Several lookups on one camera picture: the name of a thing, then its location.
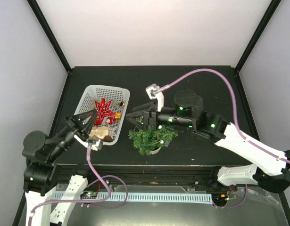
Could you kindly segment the gold gift ornament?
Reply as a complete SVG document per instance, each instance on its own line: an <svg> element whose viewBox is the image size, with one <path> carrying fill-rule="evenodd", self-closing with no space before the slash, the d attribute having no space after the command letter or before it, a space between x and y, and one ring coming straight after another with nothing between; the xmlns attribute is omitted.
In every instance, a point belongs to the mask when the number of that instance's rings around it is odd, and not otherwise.
<svg viewBox="0 0 290 226"><path fill-rule="evenodd" d="M115 114L115 119L116 120L120 120L122 118L122 114L121 113L116 113Z"/></svg>

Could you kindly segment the white plastic perforated basket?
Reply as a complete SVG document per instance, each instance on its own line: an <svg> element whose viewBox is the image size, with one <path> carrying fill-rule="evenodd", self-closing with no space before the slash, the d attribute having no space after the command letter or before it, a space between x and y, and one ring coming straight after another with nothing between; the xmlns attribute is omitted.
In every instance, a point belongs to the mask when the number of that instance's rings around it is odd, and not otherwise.
<svg viewBox="0 0 290 226"><path fill-rule="evenodd" d="M120 135L129 98L130 91L124 88L89 85L84 90L74 114L95 109L97 117L93 123L91 138L102 138L108 132L111 141L104 141L103 144L114 145Z"/></svg>

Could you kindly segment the red star ornament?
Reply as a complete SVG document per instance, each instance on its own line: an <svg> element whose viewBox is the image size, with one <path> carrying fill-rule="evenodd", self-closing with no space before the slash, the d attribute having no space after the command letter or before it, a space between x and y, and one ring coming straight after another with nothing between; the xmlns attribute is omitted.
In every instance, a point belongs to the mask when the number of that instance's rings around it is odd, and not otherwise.
<svg viewBox="0 0 290 226"><path fill-rule="evenodd" d="M105 101L105 98L101 99L101 102L97 100L93 100L94 108L97 110L97 117L94 122L94 125L101 125L104 119L107 117L115 117L115 113L110 110L110 106L112 101L109 100L108 102Z"/></svg>

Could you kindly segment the small green christmas tree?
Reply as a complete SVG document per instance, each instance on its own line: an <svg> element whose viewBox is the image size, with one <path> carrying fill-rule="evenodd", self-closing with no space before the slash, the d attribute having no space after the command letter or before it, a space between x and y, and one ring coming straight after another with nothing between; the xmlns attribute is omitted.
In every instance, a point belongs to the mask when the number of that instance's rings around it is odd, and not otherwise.
<svg viewBox="0 0 290 226"><path fill-rule="evenodd" d="M153 130L152 126L148 126L147 130L135 127L130 129L128 133L128 138L132 140L133 147L141 155L157 153L177 136L177 131L168 126L158 126L157 130Z"/></svg>

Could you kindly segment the fairy light string white bulbs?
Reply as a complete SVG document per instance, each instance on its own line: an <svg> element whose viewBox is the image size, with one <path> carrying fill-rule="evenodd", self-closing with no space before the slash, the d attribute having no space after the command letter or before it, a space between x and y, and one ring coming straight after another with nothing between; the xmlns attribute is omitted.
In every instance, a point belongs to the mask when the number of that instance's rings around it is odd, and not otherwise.
<svg viewBox="0 0 290 226"><path fill-rule="evenodd" d="M159 129L151 130L147 129L149 135L147 146L154 146L164 144L165 141L171 141L177 136L177 133L170 127L161 126Z"/></svg>

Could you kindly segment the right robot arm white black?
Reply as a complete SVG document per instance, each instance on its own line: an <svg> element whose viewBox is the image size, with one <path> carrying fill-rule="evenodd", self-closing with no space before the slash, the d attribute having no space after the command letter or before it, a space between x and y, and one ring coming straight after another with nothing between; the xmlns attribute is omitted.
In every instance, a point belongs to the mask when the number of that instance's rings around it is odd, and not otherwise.
<svg viewBox="0 0 290 226"><path fill-rule="evenodd" d="M199 182L214 191L232 185L256 185L272 193L290 186L290 150L279 151L262 144L218 114L203 109L202 97L183 89L174 96L174 107L163 106L163 94L151 96L152 102L138 106L126 119L142 130L162 126L183 127L197 139L225 148L251 164L238 167L215 167L211 175Z"/></svg>

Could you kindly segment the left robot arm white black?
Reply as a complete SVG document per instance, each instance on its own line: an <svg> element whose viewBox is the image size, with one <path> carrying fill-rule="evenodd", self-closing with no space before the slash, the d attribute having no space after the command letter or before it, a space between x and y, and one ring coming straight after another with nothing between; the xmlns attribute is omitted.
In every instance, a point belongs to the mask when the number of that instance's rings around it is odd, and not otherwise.
<svg viewBox="0 0 290 226"><path fill-rule="evenodd" d="M65 127L53 137L33 131L24 138L22 155L29 161L24 171L27 226L66 226L82 191L94 185L90 168L79 165L62 198L53 199L62 170L56 160L74 141L88 140L96 115L93 109L65 118Z"/></svg>

